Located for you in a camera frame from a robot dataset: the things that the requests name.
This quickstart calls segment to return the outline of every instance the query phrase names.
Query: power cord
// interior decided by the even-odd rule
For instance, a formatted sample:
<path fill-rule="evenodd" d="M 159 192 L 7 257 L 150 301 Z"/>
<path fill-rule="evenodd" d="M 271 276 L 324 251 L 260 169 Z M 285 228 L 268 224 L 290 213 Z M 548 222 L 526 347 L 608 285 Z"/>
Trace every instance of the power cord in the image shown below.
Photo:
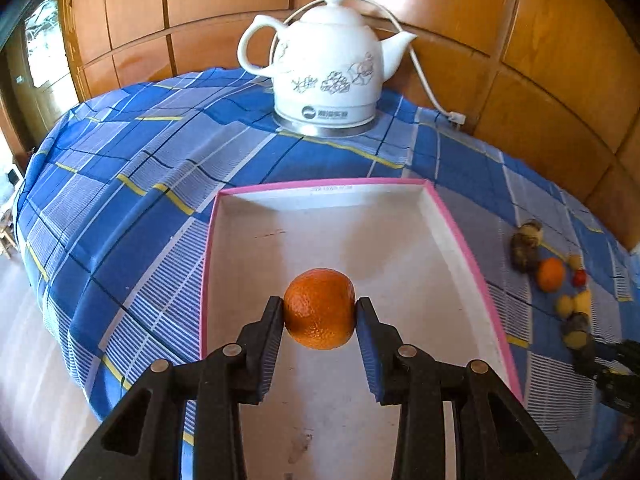
<path fill-rule="evenodd" d="M 382 10 L 386 14 L 386 17 L 389 19 L 389 21 L 396 28 L 396 32 L 404 31 L 404 29 L 398 22 L 398 19 L 394 16 L 394 14 L 389 9 L 372 0 L 360 0 L 360 1 L 373 5 L 374 7 L 377 7 L 378 9 Z M 300 7 L 298 10 L 293 12 L 292 15 L 290 15 L 286 20 L 284 20 L 283 23 L 285 25 L 289 24 L 301 12 L 304 12 L 305 10 L 310 9 L 311 7 L 316 6 L 317 4 L 320 4 L 320 3 L 324 3 L 324 0 L 314 0 L 312 2 L 309 2 L 308 4 Z M 271 41 L 271 48 L 269 50 L 269 63 L 273 63 L 273 56 L 275 53 L 275 47 L 276 47 L 277 41 L 278 41 L 278 37 L 276 35 L 273 37 L 273 41 Z M 461 114 L 460 112 L 453 112 L 453 111 L 447 112 L 436 99 L 436 96 L 433 94 L 433 91 L 429 86 L 427 78 L 424 75 L 422 67 L 420 66 L 420 61 L 418 61 L 418 56 L 416 55 L 415 50 L 411 46 L 411 44 L 409 45 L 409 56 L 411 57 L 411 61 L 414 63 L 414 68 L 416 73 L 418 74 L 418 79 L 422 84 L 422 88 L 424 89 L 425 93 L 427 94 L 427 97 L 430 99 L 430 101 L 433 103 L 436 109 L 441 114 L 443 114 L 451 123 L 458 124 L 458 125 L 464 124 L 466 120 L 466 116 L 464 114 Z"/>

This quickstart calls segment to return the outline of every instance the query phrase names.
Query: electric kettle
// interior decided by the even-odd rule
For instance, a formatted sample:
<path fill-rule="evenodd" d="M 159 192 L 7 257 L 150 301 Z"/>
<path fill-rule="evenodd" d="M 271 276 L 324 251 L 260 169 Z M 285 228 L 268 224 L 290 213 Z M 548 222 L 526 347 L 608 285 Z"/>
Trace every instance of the electric kettle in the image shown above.
<path fill-rule="evenodd" d="M 247 72 L 272 79 L 280 126 L 304 135 L 356 135 L 371 127 L 382 83 L 416 35 L 402 31 L 379 41 L 343 0 L 324 2 L 288 26 L 256 16 L 240 39 L 238 61 Z M 262 27 L 273 27 L 279 41 L 273 62 L 263 68 L 246 56 L 250 38 Z"/>

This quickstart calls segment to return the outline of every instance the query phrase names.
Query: screw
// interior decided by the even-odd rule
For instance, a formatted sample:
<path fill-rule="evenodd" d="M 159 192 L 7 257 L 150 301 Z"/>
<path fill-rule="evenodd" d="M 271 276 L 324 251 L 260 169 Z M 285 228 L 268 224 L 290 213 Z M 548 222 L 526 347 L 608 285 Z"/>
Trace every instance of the screw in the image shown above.
<path fill-rule="evenodd" d="M 402 346 L 398 349 L 398 353 L 399 353 L 402 357 L 415 357 L 415 355 L 418 353 L 418 351 L 415 349 L 415 346 L 411 346 L 411 345 L 402 345 Z"/>
<path fill-rule="evenodd" d="M 160 372 L 164 372 L 169 367 L 169 361 L 166 359 L 156 359 L 151 363 L 151 371 L 159 374 Z"/>
<path fill-rule="evenodd" d="M 485 374 L 489 371 L 489 365 L 480 359 L 476 359 L 475 361 L 471 361 L 471 369 L 476 374 Z"/>
<path fill-rule="evenodd" d="M 236 357 L 242 353 L 242 347 L 238 343 L 231 343 L 222 349 L 222 353 L 227 357 Z"/>

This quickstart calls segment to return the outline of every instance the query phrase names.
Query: blue plaid tablecloth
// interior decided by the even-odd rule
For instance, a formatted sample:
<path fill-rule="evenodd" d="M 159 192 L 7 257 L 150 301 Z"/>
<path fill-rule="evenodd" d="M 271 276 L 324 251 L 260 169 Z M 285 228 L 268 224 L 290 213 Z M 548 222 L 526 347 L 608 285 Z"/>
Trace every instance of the blue plaid tablecloth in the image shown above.
<path fill-rule="evenodd" d="M 363 136 L 278 131 L 268 80 L 212 69 L 108 92 L 66 113 L 28 167 L 17 237 L 44 323 L 104 418 L 157 358 L 198 358 L 198 314 L 212 200 L 225 187 L 341 177 L 421 177 L 436 185 L 476 256 L 518 369 L 524 403 L 580 478 L 622 447 L 619 416 L 576 376 L 555 294 L 511 270 L 508 243 L 529 218 L 546 255 L 578 253 L 591 277 L 593 333 L 640 340 L 630 257 L 578 200 L 385 91 Z M 569 285 L 559 292 L 571 293 Z M 194 403 L 186 414 L 190 478 Z"/>

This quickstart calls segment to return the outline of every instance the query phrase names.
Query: kettle lid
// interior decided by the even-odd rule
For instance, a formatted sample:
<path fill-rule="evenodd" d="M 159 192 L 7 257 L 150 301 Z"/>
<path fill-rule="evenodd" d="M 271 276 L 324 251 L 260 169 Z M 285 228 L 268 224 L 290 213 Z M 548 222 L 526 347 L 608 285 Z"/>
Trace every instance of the kettle lid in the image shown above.
<path fill-rule="evenodd" d="M 326 5 L 309 9 L 300 18 L 305 23 L 321 23 L 323 25 L 364 25 L 359 12 L 350 7 L 343 7 L 344 0 L 324 0 Z"/>

